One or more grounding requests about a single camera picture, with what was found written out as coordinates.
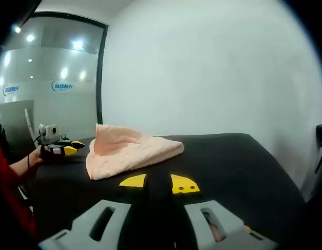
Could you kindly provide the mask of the person's left hand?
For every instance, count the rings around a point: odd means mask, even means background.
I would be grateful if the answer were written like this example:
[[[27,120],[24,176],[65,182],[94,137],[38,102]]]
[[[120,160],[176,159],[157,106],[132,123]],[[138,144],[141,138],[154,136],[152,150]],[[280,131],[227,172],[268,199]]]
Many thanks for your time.
[[[38,165],[42,164],[46,155],[49,153],[49,149],[47,146],[42,145],[38,146],[35,150],[33,150],[27,156],[27,163],[29,167],[37,167]]]

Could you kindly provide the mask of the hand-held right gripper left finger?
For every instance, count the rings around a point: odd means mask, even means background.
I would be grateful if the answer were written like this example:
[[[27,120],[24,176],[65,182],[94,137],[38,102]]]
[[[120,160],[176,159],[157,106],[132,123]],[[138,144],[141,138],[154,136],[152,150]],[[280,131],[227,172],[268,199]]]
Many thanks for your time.
[[[157,249],[160,175],[131,172],[101,181],[38,185],[41,249]]]

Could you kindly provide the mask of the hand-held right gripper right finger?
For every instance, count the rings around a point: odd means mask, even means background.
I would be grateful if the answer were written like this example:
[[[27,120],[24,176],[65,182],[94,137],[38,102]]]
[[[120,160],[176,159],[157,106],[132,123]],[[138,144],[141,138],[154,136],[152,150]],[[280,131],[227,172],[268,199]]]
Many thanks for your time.
[[[197,183],[174,173],[164,173],[162,236],[160,249],[277,249],[278,244],[252,230],[236,214],[203,195]],[[203,215],[226,236],[216,242]]]

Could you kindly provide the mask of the person's right hand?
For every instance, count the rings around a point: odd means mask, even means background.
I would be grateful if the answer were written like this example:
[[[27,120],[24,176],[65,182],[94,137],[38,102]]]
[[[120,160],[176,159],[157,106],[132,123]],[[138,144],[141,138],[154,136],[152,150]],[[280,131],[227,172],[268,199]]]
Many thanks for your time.
[[[210,215],[206,212],[203,213],[210,229],[211,229],[211,232],[212,232],[212,235],[215,239],[216,242],[221,242],[223,241],[224,239],[226,239],[226,236],[223,235],[220,231],[220,229],[217,227],[217,225],[213,224],[210,220]]]

